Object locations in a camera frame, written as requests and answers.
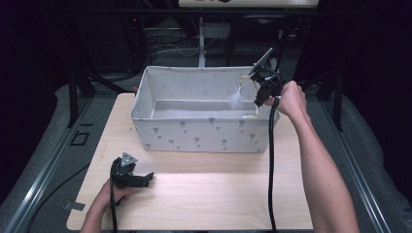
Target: gray carpet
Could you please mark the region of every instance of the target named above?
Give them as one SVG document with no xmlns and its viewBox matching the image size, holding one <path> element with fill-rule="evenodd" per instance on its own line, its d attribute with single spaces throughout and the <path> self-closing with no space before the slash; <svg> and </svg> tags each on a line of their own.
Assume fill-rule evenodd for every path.
<svg viewBox="0 0 412 233">
<path fill-rule="evenodd" d="M 224 43 L 219 41 L 220 44 L 215 44 L 217 42 L 218 41 L 214 41 L 207 49 L 207 67 L 224 66 Z M 178 51 L 158 53 L 156 60 L 153 61 L 153 65 L 195 67 L 198 64 L 197 56 L 198 54 L 194 56 L 183 56 Z M 286 50 L 285 58 L 280 67 L 286 80 L 292 78 L 298 56 L 298 49 Z M 125 89 L 131 89 L 131 87 L 138 82 L 140 82 L 140 76 L 118 82 L 117 85 Z M 86 113 L 74 129 L 75 132 L 79 131 L 79 133 L 88 134 L 86 143 L 83 146 L 70 146 L 73 138 L 69 140 L 62 153 L 62 159 L 57 164 L 55 173 L 42 195 L 41 201 L 66 178 L 88 164 L 94 154 L 116 99 L 116 94 L 107 87 L 99 83 L 95 83 L 94 86 L 97 90 L 97 95 L 94 99 L 90 100 L 91 103 L 89 103 Z M 56 96 L 58 97 L 58 106 L 51 120 L 51 124 L 22 176 L 0 208 L 0 232 L 6 231 L 11 219 L 21 206 L 24 197 L 35 182 L 36 177 L 54 155 L 58 143 L 66 133 L 66 125 L 69 122 L 68 87 L 63 86 L 56 92 Z M 353 196 L 361 232 L 375 232 L 375 226 L 360 196 L 358 187 L 354 183 L 341 144 L 333 133 L 330 124 L 327 123 L 330 117 L 329 114 L 325 112 L 325 109 L 322 107 L 323 104 L 316 100 L 313 95 L 313 89 L 308 90 L 307 98 L 308 111 L 313 119 L 314 126 L 339 167 Z M 360 165 L 361 171 L 374 194 L 375 201 L 390 229 L 392 232 L 399 233 L 412 232 L 411 207 L 403 196 L 397 192 L 390 177 L 383 169 L 382 152 L 373 133 L 355 106 L 346 98 L 344 98 L 343 101 L 342 126 L 344 129 L 343 134 L 350 145 L 354 157 Z M 85 174 L 86 170 L 61 187 L 46 202 L 33 221 L 30 232 L 71 232 L 66 228 L 69 211 L 62 209 L 62 206 L 67 201 L 74 201 L 76 199 Z"/>
</svg>

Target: black curtain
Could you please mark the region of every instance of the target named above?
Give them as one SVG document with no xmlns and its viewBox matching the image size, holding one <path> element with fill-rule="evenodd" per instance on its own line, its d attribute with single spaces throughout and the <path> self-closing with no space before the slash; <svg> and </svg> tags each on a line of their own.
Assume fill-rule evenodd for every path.
<svg viewBox="0 0 412 233">
<path fill-rule="evenodd" d="M 412 201 L 412 1 L 321 3 L 321 12 L 361 14 L 314 20 L 294 79 L 343 64 L 343 93 L 376 135 L 395 186 Z"/>
</svg>

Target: white storage bin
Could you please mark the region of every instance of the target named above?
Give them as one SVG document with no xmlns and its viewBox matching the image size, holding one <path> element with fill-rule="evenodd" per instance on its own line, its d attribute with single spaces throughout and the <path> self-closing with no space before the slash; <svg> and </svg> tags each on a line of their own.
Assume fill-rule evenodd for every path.
<svg viewBox="0 0 412 233">
<path fill-rule="evenodd" d="M 270 107 L 250 79 L 238 93 L 250 69 L 147 67 L 131 112 L 145 150 L 264 152 Z"/>
</svg>

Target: wire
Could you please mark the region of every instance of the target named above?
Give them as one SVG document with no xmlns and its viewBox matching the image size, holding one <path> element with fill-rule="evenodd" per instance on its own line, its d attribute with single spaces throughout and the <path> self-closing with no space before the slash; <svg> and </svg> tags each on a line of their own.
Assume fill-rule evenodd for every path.
<svg viewBox="0 0 412 233">
<path fill-rule="evenodd" d="M 112 211 L 112 222 L 113 222 L 113 232 L 118 233 L 118 217 L 116 216 L 116 208 L 115 208 L 115 190 L 113 188 L 113 170 L 114 165 L 110 169 L 110 210 Z"/>
<path fill-rule="evenodd" d="M 63 186 L 65 185 L 67 182 L 69 182 L 71 179 L 73 179 L 74 177 L 76 177 L 78 174 L 80 174 L 84 169 L 86 169 L 88 166 L 90 165 L 90 163 L 86 164 L 83 168 L 81 168 L 79 171 L 77 171 L 75 174 L 73 174 L 72 176 L 70 176 L 69 178 L 67 178 L 63 183 L 61 183 L 58 187 L 56 187 L 46 198 L 45 200 L 43 200 L 43 202 L 40 204 L 40 206 L 37 208 L 36 212 L 34 213 L 34 215 L 31 217 L 27 230 L 26 232 L 30 232 L 31 226 L 33 224 L 34 219 L 36 218 L 36 215 L 39 214 L 40 210 L 42 209 L 42 207 L 46 204 L 46 202 Z"/>
<path fill-rule="evenodd" d="M 193 20 L 192 17 L 190 18 L 190 21 L 191 21 L 191 23 L 193 24 L 193 27 L 194 27 L 194 29 L 196 30 L 197 35 L 199 36 L 199 31 L 197 30 L 197 27 L 196 27 L 196 25 L 195 25 L 194 20 Z M 159 42 L 162 42 L 162 41 L 163 41 L 163 38 L 165 38 L 165 37 L 167 37 L 167 36 L 153 36 L 153 37 L 150 39 L 150 41 L 151 41 L 151 43 L 153 43 L 153 44 L 155 44 L 155 42 L 158 42 L 158 43 L 159 43 Z M 190 48 L 182 49 L 182 48 L 181 48 L 182 45 L 187 44 L 187 43 L 188 43 L 189 41 L 191 41 L 191 40 L 193 40 L 193 39 L 192 39 L 192 38 L 185 37 L 185 38 L 181 38 L 180 40 L 177 40 L 177 41 L 175 41 L 175 42 L 169 42 L 168 44 L 161 44 L 161 45 L 157 45 L 157 46 L 153 45 L 153 46 L 152 46 L 152 52 L 151 52 L 152 60 L 154 60 L 154 59 L 156 58 L 156 55 L 157 55 L 158 53 L 168 52 L 168 51 L 178 51 L 181 55 L 187 56 L 187 57 L 193 56 L 193 55 L 197 54 L 197 52 L 200 50 L 200 45 L 199 45 L 198 43 L 196 43 L 196 44 L 197 44 L 197 48 L 193 48 L 193 49 L 190 49 Z M 210 43 L 208 43 L 207 45 L 205 45 L 205 47 L 208 47 L 208 46 L 212 45 L 215 41 L 216 41 L 216 38 L 213 39 L 213 40 L 212 40 Z M 176 48 L 176 49 L 175 49 L 175 50 L 163 50 L 165 47 L 172 47 L 172 48 Z M 191 54 L 185 54 L 185 53 L 183 52 L 183 50 L 195 50 L 195 52 L 193 52 L 193 53 L 191 53 Z"/>
<path fill-rule="evenodd" d="M 241 76 L 240 77 L 239 86 L 242 87 L 242 89 L 243 89 L 243 86 L 242 86 L 243 79 L 249 79 L 249 78 L 250 78 L 250 76 Z M 252 83 L 254 83 L 255 88 L 258 90 L 258 87 L 256 86 L 255 82 L 252 81 Z"/>
<path fill-rule="evenodd" d="M 273 173 L 274 173 L 274 141 L 273 141 L 273 121 L 277 107 L 279 106 L 279 98 L 275 97 L 275 102 L 270 109 L 269 117 L 269 188 L 268 188 L 268 207 L 270 223 L 272 224 L 272 231 L 277 232 L 275 216 L 273 215 Z"/>
</svg>

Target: black cable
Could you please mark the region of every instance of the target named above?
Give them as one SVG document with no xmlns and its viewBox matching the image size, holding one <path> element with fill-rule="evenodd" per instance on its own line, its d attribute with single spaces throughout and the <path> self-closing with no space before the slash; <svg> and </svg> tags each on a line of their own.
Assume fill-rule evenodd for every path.
<svg viewBox="0 0 412 233">
<path fill-rule="evenodd" d="M 270 109 L 270 116 L 269 116 L 269 188 L 268 188 L 268 206 L 269 206 L 269 216 L 270 216 L 270 223 L 272 224 L 273 232 L 277 232 L 276 223 L 275 223 L 275 216 L 273 215 L 273 173 L 274 173 L 274 141 L 273 141 L 273 121 L 276 109 L 279 105 L 279 98 L 275 97 L 275 102 Z"/>
<path fill-rule="evenodd" d="M 112 165 L 112 168 L 110 169 L 110 210 L 112 211 L 113 232 L 118 233 L 118 217 L 116 216 L 115 190 L 113 187 L 113 170 L 114 166 Z"/>
<path fill-rule="evenodd" d="M 268 208 L 269 208 L 270 223 L 272 225 L 272 231 L 277 232 L 275 216 L 273 215 L 273 174 L 274 174 L 274 164 L 275 164 L 275 155 L 274 155 L 275 146 L 274 146 L 274 137 L 273 137 L 274 125 L 273 124 L 274 124 L 275 112 L 280 102 L 279 95 L 281 94 L 283 85 L 282 85 L 282 79 L 280 75 L 276 71 L 274 71 L 273 74 L 274 76 L 276 76 L 279 83 L 278 83 L 278 91 L 275 96 L 275 101 L 273 102 L 272 108 L 270 109 L 270 115 L 269 115 L 269 188 L 268 188 L 268 194 L 267 194 L 267 202 L 268 202 Z"/>
<path fill-rule="evenodd" d="M 81 173 L 84 169 L 86 169 L 88 166 L 90 165 L 90 163 L 88 163 L 87 165 L 85 165 L 82 169 L 80 169 L 79 171 L 77 171 L 75 174 L 73 174 L 72 176 L 70 176 L 69 178 L 67 178 L 63 183 L 61 183 L 58 187 L 56 187 L 46 198 L 45 200 L 43 200 L 43 202 L 40 204 L 40 206 L 37 208 L 36 212 L 34 213 L 34 215 L 30 218 L 29 224 L 27 226 L 27 230 L 26 232 L 30 232 L 31 229 L 31 225 L 33 224 L 33 221 L 36 217 L 37 214 L 39 214 L 40 210 L 42 209 L 42 207 L 46 204 L 46 202 L 63 186 L 65 185 L 67 182 L 69 182 L 71 179 L 73 179 L 74 177 L 76 177 L 77 175 L 79 175 L 79 173 Z"/>
</svg>

